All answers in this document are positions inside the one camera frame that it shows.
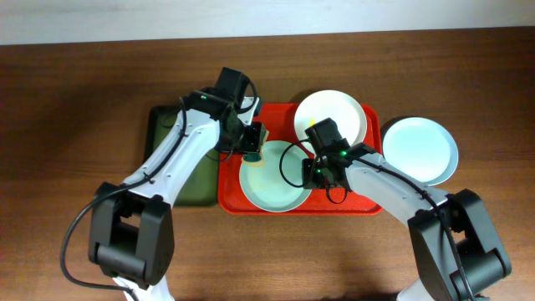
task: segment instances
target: red tray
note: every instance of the red tray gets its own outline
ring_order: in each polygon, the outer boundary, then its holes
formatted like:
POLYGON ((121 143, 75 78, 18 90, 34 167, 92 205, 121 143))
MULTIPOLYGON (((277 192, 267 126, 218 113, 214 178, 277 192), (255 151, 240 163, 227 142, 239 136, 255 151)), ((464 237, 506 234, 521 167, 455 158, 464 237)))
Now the red tray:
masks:
MULTIPOLYGON (((293 129, 293 117, 299 104, 264 104, 260 116, 254 121, 265 124, 269 130, 267 140, 284 140, 295 142, 298 137, 293 129)), ((364 143, 374 147, 382 153, 379 119, 368 105, 362 105, 368 121, 368 132, 364 143)), ((240 187, 239 174, 242 164, 241 156, 231 158, 219 165, 217 183, 217 199, 219 205, 231 214, 240 215, 374 215, 381 211, 381 207, 365 196, 349 193, 342 204, 336 205, 327 199, 325 190, 313 190, 308 199, 299 207, 289 212, 265 212, 255 207, 243 194, 240 187)), ((337 188, 330 192, 334 200, 344 198, 344 189, 337 188)))

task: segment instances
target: white background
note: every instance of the white background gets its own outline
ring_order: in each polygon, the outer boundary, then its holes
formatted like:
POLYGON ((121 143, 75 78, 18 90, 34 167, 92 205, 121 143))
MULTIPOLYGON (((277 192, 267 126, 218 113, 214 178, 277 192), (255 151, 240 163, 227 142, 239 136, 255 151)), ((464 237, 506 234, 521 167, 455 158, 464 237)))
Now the white background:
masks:
POLYGON ((534 0, 0 0, 0 44, 520 25, 534 0))

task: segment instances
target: tray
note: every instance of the tray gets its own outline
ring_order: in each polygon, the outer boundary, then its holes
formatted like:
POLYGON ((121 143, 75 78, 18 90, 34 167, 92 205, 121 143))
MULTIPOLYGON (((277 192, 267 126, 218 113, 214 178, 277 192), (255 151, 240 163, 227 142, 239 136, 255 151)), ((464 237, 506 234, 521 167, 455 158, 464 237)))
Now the tray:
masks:
MULTIPOLYGON (((145 144, 145 161, 160 145, 171 130, 178 113, 177 106, 157 106, 150 111, 149 129, 145 144)), ((217 152, 210 150, 208 155, 217 158, 217 152)), ((175 206, 211 206, 217 204, 218 164, 203 157, 178 194, 175 206)))
MULTIPOLYGON (((269 130, 267 140, 284 140, 295 142, 298 140, 293 129, 293 117, 299 104, 264 104, 260 116, 255 121, 261 121, 269 130)), ((364 143, 374 147, 382 153, 379 119, 368 105, 362 105, 368 122, 368 132, 364 143)), ((231 214, 238 215, 374 215, 382 208, 365 196, 355 193, 348 194, 342 204, 336 205, 327 199, 324 190, 313 190, 303 205, 289 212, 265 212, 255 207, 243 194, 240 187, 239 171, 242 164, 240 156, 232 156, 227 162, 219 165, 219 182, 217 185, 217 199, 219 205, 231 214)), ((337 188, 330 192, 334 200, 344 197, 344 189, 337 188)))

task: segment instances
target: table surface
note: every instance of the table surface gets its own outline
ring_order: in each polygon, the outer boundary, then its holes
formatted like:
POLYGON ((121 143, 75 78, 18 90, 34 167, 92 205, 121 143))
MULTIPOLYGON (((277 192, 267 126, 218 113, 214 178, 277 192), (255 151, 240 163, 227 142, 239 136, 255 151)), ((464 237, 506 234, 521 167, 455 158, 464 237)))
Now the table surface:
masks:
MULTIPOLYGON (((535 28, 348 33, 272 38, 73 43, 0 48, 0 287, 5 300, 122 300, 59 271, 59 246, 102 181, 141 164, 150 108, 212 85, 222 66, 251 77, 264 101, 336 89, 381 123, 403 115, 444 125, 460 164, 440 188, 478 193, 513 272, 485 293, 535 298, 535 28)), ((372 217, 237 217, 173 211, 167 276, 176 299, 352 298, 417 278, 409 233, 372 217)), ((75 232, 75 277, 111 283, 75 232)))

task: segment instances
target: plate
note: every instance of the plate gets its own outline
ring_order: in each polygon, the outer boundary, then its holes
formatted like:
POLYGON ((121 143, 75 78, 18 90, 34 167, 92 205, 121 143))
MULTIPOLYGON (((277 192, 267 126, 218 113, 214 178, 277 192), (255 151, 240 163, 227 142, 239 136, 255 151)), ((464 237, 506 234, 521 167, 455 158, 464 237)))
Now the plate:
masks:
POLYGON ((459 162, 451 134, 435 121, 421 117, 394 123, 383 139, 383 153, 393 167, 427 185, 449 179, 459 162))
MULTIPOLYGON (((295 134, 300 140, 307 139, 304 131, 329 117, 350 145, 364 141, 368 126, 364 110, 353 97, 335 90, 319 91, 303 100, 293 119, 295 134)), ((304 142, 303 146, 314 154, 310 143, 304 142)))
MULTIPOLYGON (((242 163, 240 186, 254 206, 268 212, 286 212, 303 204, 312 192, 292 187, 281 177, 278 163, 289 145, 286 141, 268 141, 262 148, 265 160, 263 166, 254 167, 242 163)), ((306 158, 307 154, 298 146, 292 147, 284 156, 283 172, 292 183, 302 183, 301 166, 306 158)))

